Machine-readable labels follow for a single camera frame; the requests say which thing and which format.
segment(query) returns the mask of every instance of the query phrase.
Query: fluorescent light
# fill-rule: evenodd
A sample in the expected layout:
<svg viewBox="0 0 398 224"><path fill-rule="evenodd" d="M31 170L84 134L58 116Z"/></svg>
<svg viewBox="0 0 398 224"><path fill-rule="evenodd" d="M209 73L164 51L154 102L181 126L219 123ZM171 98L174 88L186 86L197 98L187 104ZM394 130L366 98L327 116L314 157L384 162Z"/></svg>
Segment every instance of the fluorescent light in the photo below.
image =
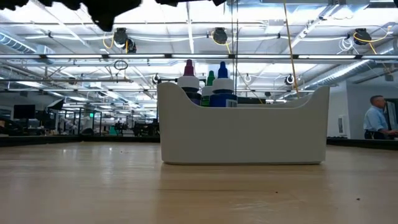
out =
<svg viewBox="0 0 398 224"><path fill-rule="evenodd" d="M86 98L79 97L79 96L69 96L69 98L77 101L88 101Z"/></svg>
<svg viewBox="0 0 398 224"><path fill-rule="evenodd" d="M362 59L398 59L398 55L363 55Z"/></svg>
<svg viewBox="0 0 398 224"><path fill-rule="evenodd" d="M164 58L164 54L110 54L109 58Z"/></svg>
<svg viewBox="0 0 398 224"><path fill-rule="evenodd" d="M47 58L102 58L102 55L80 55L80 54L73 54L73 55L46 55Z"/></svg>
<svg viewBox="0 0 398 224"><path fill-rule="evenodd" d="M43 90L43 91L60 92L60 91L74 91L74 90L72 90L72 89L64 89L64 90Z"/></svg>
<svg viewBox="0 0 398 224"><path fill-rule="evenodd" d="M19 55L19 54L14 54L14 55L0 55L0 58L21 58L21 59L26 59L26 58L40 58L39 55L29 55L29 54L24 54L24 55Z"/></svg>
<svg viewBox="0 0 398 224"><path fill-rule="evenodd" d="M63 97L63 95L61 95L61 94L59 94L59 93L53 93L53 92L50 92L50 93L53 94L54 96Z"/></svg>
<svg viewBox="0 0 398 224"><path fill-rule="evenodd" d="M260 58L260 59L275 59L275 58L284 59L284 58L286 58L286 59L288 59L288 58L290 58L290 55L255 55L255 54L253 54L253 55L237 55L236 57L240 58L240 59L245 59L245 58Z"/></svg>
<svg viewBox="0 0 398 224"><path fill-rule="evenodd" d="M228 55L220 54L172 54L172 58L228 58Z"/></svg>
<svg viewBox="0 0 398 224"><path fill-rule="evenodd" d="M114 99L118 99L118 98L119 98L119 95L117 95L116 93L114 93L114 92L112 92L112 91L107 91L106 94L107 94L109 97L112 97L112 98L114 98Z"/></svg>
<svg viewBox="0 0 398 224"><path fill-rule="evenodd" d="M299 59L354 59L356 55L299 55Z"/></svg>
<svg viewBox="0 0 398 224"><path fill-rule="evenodd" d="M26 82L26 81L22 81L22 82L17 82L18 84L22 84L22 85L27 85L27 86L31 86L31 87L35 87L35 88L41 88L44 85L39 84L37 82Z"/></svg>
<svg viewBox="0 0 398 224"><path fill-rule="evenodd" d="M156 103L143 103L141 104L144 108L156 108L157 104Z"/></svg>

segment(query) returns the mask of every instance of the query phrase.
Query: ceiling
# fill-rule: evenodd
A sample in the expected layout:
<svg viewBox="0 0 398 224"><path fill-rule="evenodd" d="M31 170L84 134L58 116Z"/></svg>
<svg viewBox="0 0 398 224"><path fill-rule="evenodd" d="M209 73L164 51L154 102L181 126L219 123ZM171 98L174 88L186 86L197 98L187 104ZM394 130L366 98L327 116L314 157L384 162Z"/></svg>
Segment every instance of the ceiling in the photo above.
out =
<svg viewBox="0 0 398 224"><path fill-rule="evenodd" d="M26 6L16 11L8 9L0 11L0 33L6 32L33 48L39 45L47 46L55 54L124 54L124 50L116 46L109 49L104 45L104 43L108 47L111 45L112 33L104 33L96 27L84 5L81 5L77 11L71 11L57 2L52 7L45 8L39 4L36 1L29 1ZM290 36L294 43L293 54L372 54L369 45L354 44L353 47L343 50L344 37L347 34L352 35L356 28L366 28L373 39L383 38L374 43L377 50L380 45L391 42L398 32L396 7L327 7L324 4L288 5L287 18ZM319 20L321 14L325 15L326 9L330 12L326 11L328 14L324 19ZM289 54L283 4L241 3L239 12L235 9L233 11L234 15L231 18L230 6L222 4L216 7L211 1L183 2L177 7L171 7L157 4L154 0L143 0L140 7L115 18L114 28L127 29L127 34L137 46L138 54L228 54L225 45L218 45L211 38L215 27L224 27L229 41L234 34L238 36L238 41L234 41L234 47L232 44L229 45L232 54ZM295 43L294 40L298 36L301 38ZM0 53L20 54L5 45L0 45ZM196 76L206 76L210 69L216 70L219 63L217 60L194 60L194 62ZM17 75L20 76L12 78L59 80L75 77L98 80L76 85L65 82L44 83L54 89L92 88L92 86L103 89L154 89L156 86L152 84L152 79L155 74L161 78L178 78L183 74L185 66L185 61L182 59L128 60L128 68L120 72L118 78L122 80L126 77L130 82L102 82L101 80L116 79L118 71L113 63L114 60L59 59L54 60L53 64L46 65L35 60L18 60L17 58L3 60L4 69L12 65L23 71L18 71ZM230 61L228 63L228 69L232 71L233 64ZM345 62L314 60L296 62L294 66L296 76L305 83L342 63ZM292 88L284 83L284 78L293 72L291 64L287 62L276 60L273 63L264 63L261 59L257 59L238 61L237 67L242 76L248 77L246 81L249 80L249 86L246 86L243 79L239 78L238 89L284 90ZM358 77L352 80L372 74L372 71L358 74ZM0 73L0 77L10 78L11 73L9 76ZM367 83L370 82L378 85L385 84L380 79L373 79ZM26 85L20 83L12 83L11 87L27 88ZM156 102L155 91L115 93L129 103ZM77 95L70 92L60 94L62 96ZM98 98L98 94L94 91L84 95L92 102L104 102L107 98L107 96L105 99ZM120 103L121 101L116 99L109 102Z"/></svg>

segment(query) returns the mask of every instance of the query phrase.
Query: person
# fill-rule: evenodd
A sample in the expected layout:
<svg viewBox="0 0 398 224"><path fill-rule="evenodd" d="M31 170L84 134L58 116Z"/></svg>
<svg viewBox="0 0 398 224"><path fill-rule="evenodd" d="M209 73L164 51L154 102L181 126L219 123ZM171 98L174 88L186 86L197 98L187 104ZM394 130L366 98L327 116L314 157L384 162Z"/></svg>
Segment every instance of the person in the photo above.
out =
<svg viewBox="0 0 398 224"><path fill-rule="evenodd" d="M398 130L389 130L384 107L386 101L383 96L372 96L370 99L372 106L365 114L363 129L365 139L387 139L386 136L398 134Z"/></svg>

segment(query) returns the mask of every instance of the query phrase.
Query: metal beam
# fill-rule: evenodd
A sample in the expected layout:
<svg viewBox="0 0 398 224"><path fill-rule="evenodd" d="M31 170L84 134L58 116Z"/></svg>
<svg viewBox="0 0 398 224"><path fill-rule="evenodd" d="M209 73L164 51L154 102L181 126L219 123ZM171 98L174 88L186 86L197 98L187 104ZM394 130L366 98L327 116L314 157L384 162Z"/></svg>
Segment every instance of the metal beam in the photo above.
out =
<svg viewBox="0 0 398 224"><path fill-rule="evenodd" d="M65 30L67 30L72 36L77 38L84 46L90 48L94 52L97 52L97 50L94 50L89 43L84 41L82 38L80 38L74 31L72 31L69 27L67 27L56 15L52 14L49 10L45 8L45 6L39 2L38 0L31 0L32 3L34 3L37 7L39 7L41 10L52 16L55 20L57 20L58 24L62 26Z"/></svg>
<svg viewBox="0 0 398 224"><path fill-rule="evenodd" d="M339 5L330 5L327 6L312 22L309 22L304 29L302 29L293 39L292 41L292 48L294 48L302 39L304 39L311 31L313 31L319 24L322 23L323 18L330 16L332 13L340 10L341 6ZM287 46L285 50L280 52L281 54L289 54L290 48Z"/></svg>
<svg viewBox="0 0 398 224"><path fill-rule="evenodd" d="M0 79L1 82L44 82L44 83L53 83L53 82L130 82L132 83L132 80L125 80L125 79L110 79L110 80L98 80L98 79L75 79L75 80L68 80L68 79Z"/></svg>
<svg viewBox="0 0 398 224"><path fill-rule="evenodd" d="M156 89L68 89L68 90L58 90L58 89L4 89L4 91L51 91L51 92L91 92L91 91L112 91L112 92L156 92ZM238 92L273 92L273 93L290 93L292 90L273 90L273 89L257 89L257 90L244 90L238 89ZM302 90L303 93L313 93L315 90Z"/></svg>
<svg viewBox="0 0 398 224"><path fill-rule="evenodd" d="M189 2L185 3L187 5L187 18L188 18L188 38L189 38L189 48L191 49L191 54L195 53L195 49L193 48L193 34L192 34L192 24L191 24L191 15L189 12Z"/></svg>

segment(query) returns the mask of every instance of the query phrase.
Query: wooden table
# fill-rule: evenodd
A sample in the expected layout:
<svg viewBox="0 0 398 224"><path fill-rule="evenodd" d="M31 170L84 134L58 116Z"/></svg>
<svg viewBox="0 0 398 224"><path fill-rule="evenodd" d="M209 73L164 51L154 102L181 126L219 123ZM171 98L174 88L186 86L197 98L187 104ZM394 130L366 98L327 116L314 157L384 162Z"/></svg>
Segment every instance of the wooden table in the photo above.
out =
<svg viewBox="0 0 398 224"><path fill-rule="evenodd" d="M0 148L0 223L397 223L398 152L312 166L171 166L159 144Z"/></svg>

